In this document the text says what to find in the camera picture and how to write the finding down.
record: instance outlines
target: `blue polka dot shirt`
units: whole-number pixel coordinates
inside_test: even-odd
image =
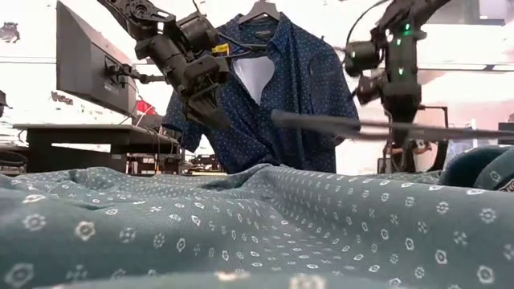
[[[218,91],[218,105],[225,110],[230,128],[214,130],[186,121],[176,93],[171,97],[163,125],[182,132],[182,147],[190,151],[196,150],[202,134],[206,135],[228,173],[261,163],[335,173],[338,142],[334,136],[279,128],[270,115],[271,110],[279,109],[358,118],[336,52],[323,40],[293,24],[284,14],[280,15],[278,25],[269,19],[239,25],[239,17],[241,15],[218,31],[241,43],[267,44],[265,50],[242,57],[267,55],[275,64],[275,72],[263,89],[260,104],[251,98],[230,65],[228,80]],[[264,39],[262,35],[272,36]],[[229,43],[229,48],[231,55],[243,51],[233,43]]]

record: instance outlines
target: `table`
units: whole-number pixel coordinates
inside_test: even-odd
[[[94,166],[125,172],[127,153],[180,155],[177,140],[130,124],[15,124],[13,128],[27,131],[28,173]],[[102,153],[53,144],[111,145],[111,151]]]

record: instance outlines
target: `label tag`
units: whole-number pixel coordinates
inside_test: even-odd
[[[218,56],[228,56],[230,54],[229,50],[230,50],[230,48],[229,48],[228,43],[225,43],[225,44],[217,45],[211,51],[212,51],[213,56],[218,57]]]

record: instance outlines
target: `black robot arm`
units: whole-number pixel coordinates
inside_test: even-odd
[[[218,45],[218,32],[204,15],[196,11],[177,20],[148,0],[97,1],[137,41],[137,58],[150,57],[178,92],[187,120],[212,128],[229,125],[216,99],[228,66],[225,59],[203,53]]]
[[[358,77],[356,95],[361,104],[381,99],[393,122],[412,123],[422,100],[418,83],[417,41],[426,37],[421,26],[435,11],[450,0],[393,0],[369,41],[350,42],[345,48],[345,70]],[[385,60],[385,70],[366,77],[364,70],[378,68]],[[393,130],[393,139],[404,144],[408,131]]]

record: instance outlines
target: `red object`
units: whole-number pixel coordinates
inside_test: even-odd
[[[138,100],[136,109],[138,112],[145,113],[147,116],[155,116],[157,112],[152,104],[147,103],[144,100]]]

